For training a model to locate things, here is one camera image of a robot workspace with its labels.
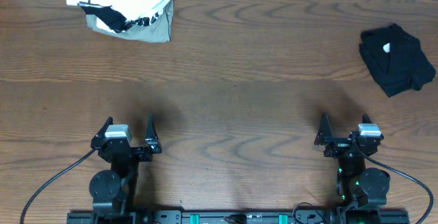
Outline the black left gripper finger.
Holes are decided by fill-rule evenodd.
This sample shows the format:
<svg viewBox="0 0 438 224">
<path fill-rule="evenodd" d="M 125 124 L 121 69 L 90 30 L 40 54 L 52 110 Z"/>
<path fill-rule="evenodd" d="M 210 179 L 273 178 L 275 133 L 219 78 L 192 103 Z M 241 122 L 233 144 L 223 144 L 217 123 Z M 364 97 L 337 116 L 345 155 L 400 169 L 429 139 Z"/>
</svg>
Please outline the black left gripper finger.
<svg viewBox="0 0 438 224">
<path fill-rule="evenodd" d="M 155 130 L 152 115 L 149 116 L 148 123 L 146 126 L 145 141 L 148 144 L 149 149 L 151 150 L 151 153 L 161 153 L 162 152 L 162 145 L 160 143 L 159 137 L 158 137 L 157 132 Z"/>
<path fill-rule="evenodd" d="M 103 124 L 102 128 L 96 133 L 94 136 L 94 140 L 100 140 L 105 137 L 105 132 L 107 128 L 113 124 L 113 118 L 109 116 L 106 120 L 106 122 Z"/>
</svg>

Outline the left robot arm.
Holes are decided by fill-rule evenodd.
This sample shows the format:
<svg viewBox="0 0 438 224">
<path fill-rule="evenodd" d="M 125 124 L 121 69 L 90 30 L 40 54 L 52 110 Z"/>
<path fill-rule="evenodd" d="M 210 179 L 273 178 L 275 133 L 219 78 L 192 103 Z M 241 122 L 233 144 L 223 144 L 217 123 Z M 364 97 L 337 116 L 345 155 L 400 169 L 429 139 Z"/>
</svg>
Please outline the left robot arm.
<svg viewBox="0 0 438 224">
<path fill-rule="evenodd" d="M 98 172 L 89 185 L 92 203 L 92 223 L 152 223 L 153 215 L 146 208 L 133 205 L 141 162 L 150 162 L 162 152 L 153 118 L 146 126 L 144 147 L 131 145 L 128 125 L 115 125 L 109 117 L 92 138 L 90 147 L 111 164 L 109 170 Z"/>
</svg>

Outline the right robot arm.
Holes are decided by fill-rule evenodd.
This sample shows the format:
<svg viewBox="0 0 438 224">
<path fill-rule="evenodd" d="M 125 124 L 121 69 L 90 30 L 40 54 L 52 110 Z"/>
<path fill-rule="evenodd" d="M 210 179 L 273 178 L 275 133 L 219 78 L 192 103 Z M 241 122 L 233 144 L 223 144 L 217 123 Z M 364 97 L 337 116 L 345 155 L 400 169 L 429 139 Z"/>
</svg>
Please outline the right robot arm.
<svg viewBox="0 0 438 224">
<path fill-rule="evenodd" d="M 368 168 L 365 159 L 377 152 L 384 136 L 368 115 L 346 138 L 337 138 L 326 114 L 322 114 L 314 140 L 324 146 L 324 156 L 338 161 L 337 194 L 343 203 L 328 210 L 325 223 L 380 223 L 380 207 L 387 203 L 390 176 Z"/>
</svg>

